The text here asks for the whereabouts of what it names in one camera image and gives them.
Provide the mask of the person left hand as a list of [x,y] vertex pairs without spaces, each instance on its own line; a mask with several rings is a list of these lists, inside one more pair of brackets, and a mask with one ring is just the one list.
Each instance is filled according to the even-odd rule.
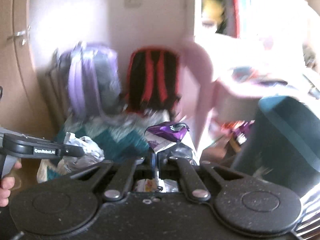
[[15,170],[22,168],[21,162],[18,160],[14,165],[13,176],[5,176],[1,179],[0,189],[0,207],[6,207],[9,204],[9,197],[12,190],[19,189],[22,185],[22,179]]

